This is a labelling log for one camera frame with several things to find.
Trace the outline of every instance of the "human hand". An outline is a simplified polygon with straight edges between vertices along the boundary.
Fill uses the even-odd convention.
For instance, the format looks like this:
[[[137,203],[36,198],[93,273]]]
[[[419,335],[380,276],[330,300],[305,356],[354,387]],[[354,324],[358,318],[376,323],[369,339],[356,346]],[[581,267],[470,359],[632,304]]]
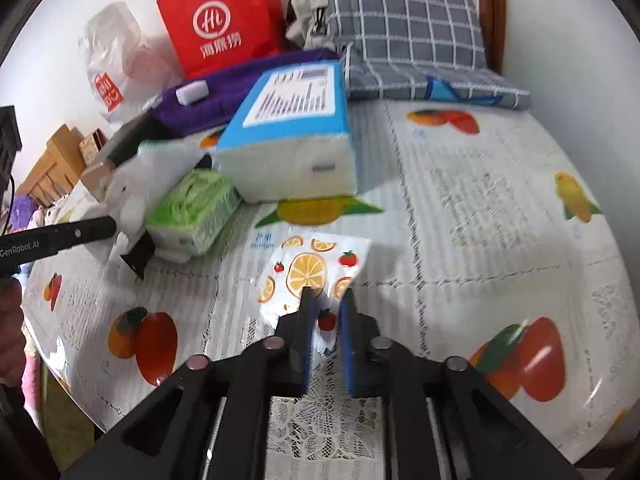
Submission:
[[[20,384],[27,364],[21,303],[22,287],[12,278],[11,283],[0,288],[0,384],[6,386]]]

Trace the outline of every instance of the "blue and white tissue package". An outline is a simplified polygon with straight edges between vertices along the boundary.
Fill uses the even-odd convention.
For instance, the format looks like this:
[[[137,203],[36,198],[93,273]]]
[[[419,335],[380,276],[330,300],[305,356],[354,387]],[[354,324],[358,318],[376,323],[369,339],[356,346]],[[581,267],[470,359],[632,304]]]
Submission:
[[[355,195],[340,63],[262,74],[220,137],[217,156],[246,202]]]

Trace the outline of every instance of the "black cable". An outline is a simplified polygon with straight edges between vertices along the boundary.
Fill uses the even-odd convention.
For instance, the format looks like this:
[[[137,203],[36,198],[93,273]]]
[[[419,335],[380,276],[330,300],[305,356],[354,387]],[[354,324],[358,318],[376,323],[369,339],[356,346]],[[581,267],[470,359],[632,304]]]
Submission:
[[[14,210],[14,198],[15,198],[15,182],[14,176],[9,175],[9,179],[11,180],[11,203],[9,204],[9,214],[6,217],[6,222],[4,223],[4,229],[2,230],[2,236],[6,234],[6,229],[9,227],[9,221],[11,220],[11,212]]]

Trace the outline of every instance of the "gray plaid pillow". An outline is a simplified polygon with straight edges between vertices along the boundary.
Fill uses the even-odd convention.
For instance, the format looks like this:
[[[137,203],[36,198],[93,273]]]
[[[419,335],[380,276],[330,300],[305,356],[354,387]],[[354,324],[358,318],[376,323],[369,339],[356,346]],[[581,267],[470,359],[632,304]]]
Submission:
[[[330,0],[329,23],[372,62],[486,67],[473,0]]]
[[[529,108],[486,65],[473,0],[328,0],[350,98],[434,99]]]

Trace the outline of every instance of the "black gripper frame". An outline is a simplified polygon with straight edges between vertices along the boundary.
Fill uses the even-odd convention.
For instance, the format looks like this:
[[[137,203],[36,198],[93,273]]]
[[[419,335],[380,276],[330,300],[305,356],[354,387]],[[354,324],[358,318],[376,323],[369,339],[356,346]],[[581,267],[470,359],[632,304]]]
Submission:
[[[350,395],[383,399],[387,479],[582,480],[465,359],[419,358],[380,336],[350,290],[340,341]]]
[[[221,361],[192,357],[63,480],[262,480],[270,397],[305,393],[318,311],[305,289],[299,311],[281,317],[274,336]],[[376,321],[357,312],[350,290],[339,320],[349,393],[383,399],[387,479],[582,478],[463,358],[418,358],[380,336]]]

